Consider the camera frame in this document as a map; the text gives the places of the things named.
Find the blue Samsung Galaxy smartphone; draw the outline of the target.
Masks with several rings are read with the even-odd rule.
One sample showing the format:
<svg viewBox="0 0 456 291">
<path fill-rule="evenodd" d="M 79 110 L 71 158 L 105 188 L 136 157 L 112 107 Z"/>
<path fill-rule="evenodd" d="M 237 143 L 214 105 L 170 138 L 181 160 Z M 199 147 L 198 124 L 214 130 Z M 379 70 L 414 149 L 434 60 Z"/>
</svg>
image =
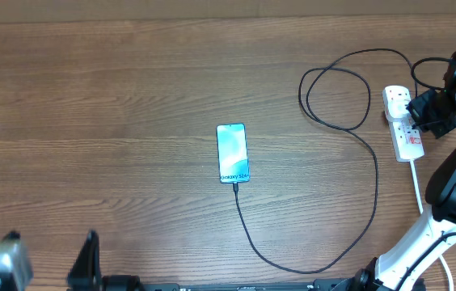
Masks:
<svg viewBox="0 0 456 291">
<path fill-rule="evenodd" d="M 220 124 L 216 134 L 220 182 L 248 182 L 251 175 L 245 125 Z"/>
</svg>

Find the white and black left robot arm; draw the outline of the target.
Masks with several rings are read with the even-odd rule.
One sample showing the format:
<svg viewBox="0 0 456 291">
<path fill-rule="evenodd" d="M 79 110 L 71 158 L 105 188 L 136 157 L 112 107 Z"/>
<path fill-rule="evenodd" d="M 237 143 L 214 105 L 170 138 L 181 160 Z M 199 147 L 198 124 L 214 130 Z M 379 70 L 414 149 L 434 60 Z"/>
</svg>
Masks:
<svg viewBox="0 0 456 291">
<path fill-rule="evenodd" d="M 33 278 L 33 271 L 20 233 L 11 231 L 0 241 L 0 245 L 4 248 L 0 255 L 2 279 L 9 285 L 9 290 L 25 290 Z M 66 282 L 71 291 L 143 290 L 138 276 L 101 274 L 99 236 L 94 230 L 88 232 Z"/>
</svg>

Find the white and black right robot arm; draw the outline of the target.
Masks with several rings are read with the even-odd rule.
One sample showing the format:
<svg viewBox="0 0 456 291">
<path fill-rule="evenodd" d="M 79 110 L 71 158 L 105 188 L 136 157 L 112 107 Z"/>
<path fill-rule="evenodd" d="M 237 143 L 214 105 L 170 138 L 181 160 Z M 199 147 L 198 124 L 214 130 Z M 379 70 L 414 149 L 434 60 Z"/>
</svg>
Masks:
<svg viewBox="0 0 456 291">
<path fill-rule="evenodd" d="M 389 86 L 382 96 L 396 158 L 413 163 L 422 156 L 420 134 L 440 138 L 456 128 L 456 52 L 445 59 L 442 87 L 428 86 L 415 98 Z M 436 169 L 425 190 L 427 206 L 387 253 L 352 278 L 314 283 L 319 290 L 423 290 L 421 275 L 456 244 L 456 148 Z"/>
</svg>

